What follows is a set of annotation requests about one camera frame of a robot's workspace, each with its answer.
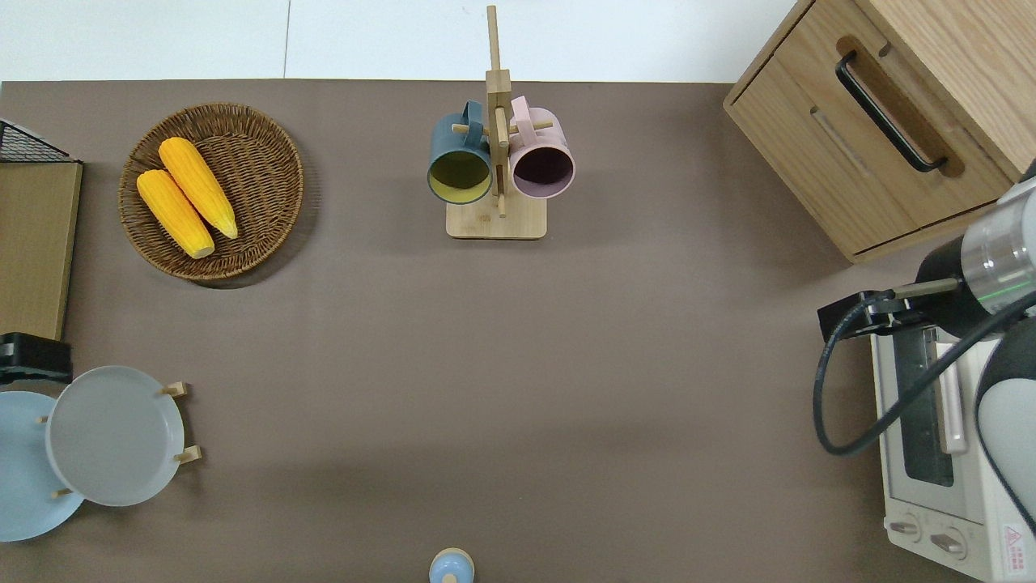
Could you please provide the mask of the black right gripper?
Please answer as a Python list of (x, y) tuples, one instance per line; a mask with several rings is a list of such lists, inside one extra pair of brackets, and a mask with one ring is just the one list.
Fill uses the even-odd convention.
[(937, 279), (913, 282), (890, 289), (866, 289), (822, 307), (817, 319), (822, 336), (840, 339), (859, 336), (893, 336), (902, 331), (930, 327), (932, 318), (917, 303), (929, 296), (951, 294), (962, 286), (960, 279)]

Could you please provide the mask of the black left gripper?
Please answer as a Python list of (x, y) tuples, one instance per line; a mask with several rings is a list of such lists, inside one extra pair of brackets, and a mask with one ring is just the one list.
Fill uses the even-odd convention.
[(45, 380), (68, 384), (73, 380), (70, 344), (21, 332), (1, 336), (1, 385)]

